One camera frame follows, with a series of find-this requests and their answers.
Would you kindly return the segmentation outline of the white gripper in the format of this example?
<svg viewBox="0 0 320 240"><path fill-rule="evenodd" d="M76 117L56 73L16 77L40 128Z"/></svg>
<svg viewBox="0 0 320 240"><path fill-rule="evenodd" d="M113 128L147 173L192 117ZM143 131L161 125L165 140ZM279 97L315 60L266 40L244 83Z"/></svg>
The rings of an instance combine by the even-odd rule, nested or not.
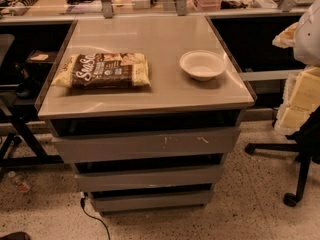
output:
<svg viewBox="0 0 320 240"><path fill-rule="evenodd" d="M276 35L272 44L279 48L293 47L297 25L295 22ZM319 106L320 68L307 66L299 74L290 74L285 82L283 103L276 115L275 130L283 135L299 131Z"/></svg>

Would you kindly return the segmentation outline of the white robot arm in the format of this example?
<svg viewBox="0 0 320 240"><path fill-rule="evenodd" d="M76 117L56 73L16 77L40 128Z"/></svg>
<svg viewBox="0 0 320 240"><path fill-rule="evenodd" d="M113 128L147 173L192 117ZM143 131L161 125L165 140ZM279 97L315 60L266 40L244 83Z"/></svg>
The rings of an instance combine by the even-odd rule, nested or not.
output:
<svg viewBox="0 0 320 240"><path fill-rule="evenodd" d="M294 59L306 65L285 82L275 130L283 135L299 131L320 106L320 0L315 0L298 22L276 35L272 44L293 48Z"/></svg>

